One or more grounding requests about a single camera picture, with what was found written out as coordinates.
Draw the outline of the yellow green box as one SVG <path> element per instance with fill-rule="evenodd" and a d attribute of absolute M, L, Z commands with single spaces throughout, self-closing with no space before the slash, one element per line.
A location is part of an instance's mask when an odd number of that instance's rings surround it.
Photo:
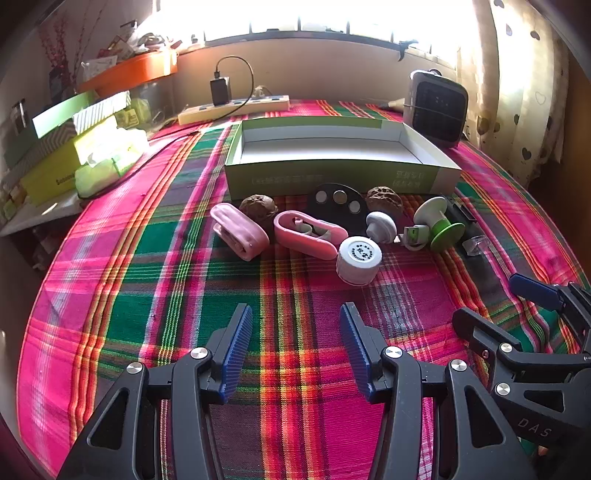
<path fill-rule="evenodd" d="M 45 157 L 20 180 L 30 202 L 39 206 L 74 189 L 75 172 L 87 163 L 91 154 L 107 146 L 116 129 L 116 117 L 111 115 Z"/>

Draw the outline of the plaid pink green cloth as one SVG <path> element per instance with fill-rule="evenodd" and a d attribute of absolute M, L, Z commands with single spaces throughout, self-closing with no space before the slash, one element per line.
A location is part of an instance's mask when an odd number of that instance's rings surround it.
<path fill-rule="evenodd" d="M 174 141 L 119 189 L 92 202 L 65 237 L 37 295 L 21 352 L 18 426 L 56 474 L 112 381 L 130 362 L 159 366 L 204 344 L 235 306 L 253 311 L 245 368 L 214 413 L 229 479 L 363 479 L 382 410 L 363 399 L 339 334 L 339 307 L 423 361 L 467 358 L 451 318 L 468 307 L 528 350 L 571 353 L 552 312 L 512 296 L 508 277 L 584 283 L 567 243 L 535 200 L 463 143 L 455 196 L 492 251 L 470 257 L 398 249 L 369 286 L 339 280 L 332 262 L 273 246 L 242 261 L 212 230 L 228 196 L 223 163 L 235 129 Z"/>

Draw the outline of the orange tray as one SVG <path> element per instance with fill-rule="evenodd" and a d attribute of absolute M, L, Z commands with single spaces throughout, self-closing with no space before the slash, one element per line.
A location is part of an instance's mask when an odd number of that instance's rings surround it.
<path fill-rule="evenodd" d="M 99 98 L 104 98 L 176 72 L 177 53 L 167 48 L 125 60 L 81 83 L 77 91 L 93 91 Z"/>

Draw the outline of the black disc with magnets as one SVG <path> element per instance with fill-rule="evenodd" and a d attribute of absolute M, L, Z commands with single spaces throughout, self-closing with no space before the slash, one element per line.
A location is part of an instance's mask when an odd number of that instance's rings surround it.
<path fill-rule="evenodd" d="M 349 236 L 366 233 L 369 208 L 363 195 L 339 183 L 325 183 L 308 194 L 305 213 L 346 229 Z"/>

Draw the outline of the beige power strip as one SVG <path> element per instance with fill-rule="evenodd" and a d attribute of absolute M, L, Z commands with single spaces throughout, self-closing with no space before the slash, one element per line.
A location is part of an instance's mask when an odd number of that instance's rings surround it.
<path fill-rule="evenodd" d="M 245 100 L 232 100 L 228 104 L 214 104 L 187 107 L 177 115 L 179 125 L 199 122 L 212 122 L 236 115 L 249 115 L 266 112 L 280 112 L 290 109 L 290 96 L 266 96 Z"/>

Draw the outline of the beige pouch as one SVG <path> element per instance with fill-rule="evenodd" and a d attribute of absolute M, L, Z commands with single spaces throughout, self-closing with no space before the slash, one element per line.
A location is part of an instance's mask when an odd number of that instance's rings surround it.
<path fill-rule="evenodd" d="M 405 99 L 400 98 L 397 100 L 391 100 L 391 101 L 385 102 L 385 103 L 381 104 L 379 106 L 379 108 L 382 110 L 388 110 L 391 112 L 403 113 L 404 109 L 405 109 Z"/>

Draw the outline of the green white striped box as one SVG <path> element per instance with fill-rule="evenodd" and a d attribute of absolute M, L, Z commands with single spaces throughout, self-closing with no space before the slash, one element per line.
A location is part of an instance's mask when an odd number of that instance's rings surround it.
<path fill-rule="evenodd" d="M 100 98 L 94 90 L 89 90 L 34 116 L 32 124 L 38 139 L 66 125 L 72 126 L 77 133 L 83 133 L 105 118 L 124 110 L 130 102 L 128 91 Z"/>

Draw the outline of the green white spool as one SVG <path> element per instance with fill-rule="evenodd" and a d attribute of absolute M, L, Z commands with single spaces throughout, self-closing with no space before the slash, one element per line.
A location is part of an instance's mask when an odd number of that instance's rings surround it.
<path fill-rule="evenodd" d="M 463 223 L 448 219 L 447 208 L 447 199 L 436 196 L 422 203 L 414 215 L 416 224 L 427 225 L 430 228 L 430 249 L 436 253 L 456 245 L 466 231 Z"/>

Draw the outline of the green white cardboard box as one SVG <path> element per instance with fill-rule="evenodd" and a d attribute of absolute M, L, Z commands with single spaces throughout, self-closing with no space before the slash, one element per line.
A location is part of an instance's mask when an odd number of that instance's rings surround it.
<path fill-rule="evenodd" d="M 369 118 L 273 117 L 238 124 L 224 162 L 233 201 L 307 195 L 325 183 L 365 193 L 449 195 L 462 168 L 410 126 Z"/>

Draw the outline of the pink clip with green pad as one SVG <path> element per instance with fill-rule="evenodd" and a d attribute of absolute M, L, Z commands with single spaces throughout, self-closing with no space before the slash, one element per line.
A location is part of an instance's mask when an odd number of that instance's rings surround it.
<path fill-rule="evenodd" d="M 349 237 L 345 228 L 297 210 L 280 212 L 273 226 L 281 246 L 321 260 L 337 258 L 339 246 Z"/>

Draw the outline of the small grey black heater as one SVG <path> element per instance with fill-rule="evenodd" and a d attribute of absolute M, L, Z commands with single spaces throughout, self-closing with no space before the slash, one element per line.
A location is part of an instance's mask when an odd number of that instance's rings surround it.
<path fill-rule="evenodd" d="M 459 83 L 438 71 L 415 70 L 410 74 L 403 121 L 441 148 L 460 142 L 467 118 L 469 95 Z"/>

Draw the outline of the white round cap jar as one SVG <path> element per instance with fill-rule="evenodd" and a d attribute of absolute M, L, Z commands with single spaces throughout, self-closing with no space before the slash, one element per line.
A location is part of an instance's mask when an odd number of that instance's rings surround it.
<path fill-rule="evenodd" d="M 382 258 L 382 250 L 374 240 L 352 236 L 339 246 L 335 271 L 349 285 L 366 286 L 377 276 Z"/>

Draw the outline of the red berry branches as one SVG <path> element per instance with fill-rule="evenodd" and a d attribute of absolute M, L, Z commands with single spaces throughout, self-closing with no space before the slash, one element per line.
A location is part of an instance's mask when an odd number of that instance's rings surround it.
<path fill-rule="evenodd" d="M 70 85 L 77 80 L 81 62 L 103 11 L 104 6 L 94 7 L 93 1 L 87 1 L 78 26 L 72 15 L 64 10 L 51 14 L 38 27 L 38 38 L 51 70 L 63 71 Z"/>

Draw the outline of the green tissue pack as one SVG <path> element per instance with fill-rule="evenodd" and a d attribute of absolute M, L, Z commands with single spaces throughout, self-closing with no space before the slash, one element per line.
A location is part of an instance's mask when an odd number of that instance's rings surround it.
<path fill-rule="evenodd" d="M 148 149 L 146 133 L 140 129 L 116 129 L 106 142 L 95 147 L 87 162 L 75 172 L 75 188 L 80 198 L 90 198 L 114 184 Z"/>

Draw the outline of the pink clip plain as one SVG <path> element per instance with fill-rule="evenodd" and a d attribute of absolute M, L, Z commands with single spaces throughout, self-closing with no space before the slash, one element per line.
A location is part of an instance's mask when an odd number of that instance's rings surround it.
<path fill-rule="evenodd" d="M 214 233 L 242 260 L 250 261 L 270 246 L 266 231 L 231 203 L 214 205 L 211 218 Z"/>

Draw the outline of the brown walnut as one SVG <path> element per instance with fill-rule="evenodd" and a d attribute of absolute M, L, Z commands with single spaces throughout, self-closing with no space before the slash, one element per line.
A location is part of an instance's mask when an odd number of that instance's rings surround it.
<path fill-rule="evenodd" d="M 273 220 L 279 208 L 273 198 L 263 194 L 253 194 L 242 200 L 239 210 L 250 220 L 266 231 L 273 230 Z"/>
<path fill-rule="evenodd" d="M 403 213 L 402 198 L 388 186 L 370 188 L 366 203 L 370 211 L 380 211 L 391 217 L 398 217 Z"/>

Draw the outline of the heart pattern curtain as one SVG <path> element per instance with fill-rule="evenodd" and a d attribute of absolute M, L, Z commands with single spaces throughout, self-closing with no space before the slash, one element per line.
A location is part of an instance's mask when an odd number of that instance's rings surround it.
<path fill-rule="evenodd" d="M 568 49 L 528 1 L 470 1 L 457 25 L 457 77 L 469 95 L 464 133 L 528 186 L 562 153 Z"/>

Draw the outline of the black clear lighter device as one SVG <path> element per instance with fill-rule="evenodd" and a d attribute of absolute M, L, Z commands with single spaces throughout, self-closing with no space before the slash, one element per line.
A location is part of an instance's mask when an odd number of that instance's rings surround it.
<path fill-rule="evenodd" d="M 468 256 L 478 256 L 485 253 L 489 246 L 488 236 L 485 234 L 471 211 L 461 202 L 446 198 L 447 210 L 445 215 L 452 223 L 461 223 L 465 227 L 459 243 Z"/>

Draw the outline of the black window hook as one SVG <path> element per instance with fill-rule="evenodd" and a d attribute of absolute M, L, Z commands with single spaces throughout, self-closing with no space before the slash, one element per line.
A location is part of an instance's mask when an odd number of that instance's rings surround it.
<path fill-rule="evenodd" d="M 410 40 L 410 41 L 399 41 L 398 42 L 398 51 L 399 51 L 399 62 L 402 62 L 406 56 L 406 52 L 411 45 L 417 44 L 417 40 Z"/>

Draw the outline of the black charger adapter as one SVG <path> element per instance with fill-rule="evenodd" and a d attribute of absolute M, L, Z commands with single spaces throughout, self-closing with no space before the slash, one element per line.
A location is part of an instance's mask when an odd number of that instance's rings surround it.
<path fill-rule="evenodd" d="M 218 70 L 214 71 L 211 79 L 211 99 L 214 106 L 226 105 L 231 101 L 230 80 Z"/>

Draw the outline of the white mushroom knob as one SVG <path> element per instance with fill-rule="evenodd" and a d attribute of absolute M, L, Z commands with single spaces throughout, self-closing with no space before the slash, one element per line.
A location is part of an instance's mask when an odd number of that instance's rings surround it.
<path fill-rule="evenodd" d="M 381 211 L 370 212 L 366 217 L 367 236 L 378 244 L 392 244 L 398 236 L 394 219 Z"/>

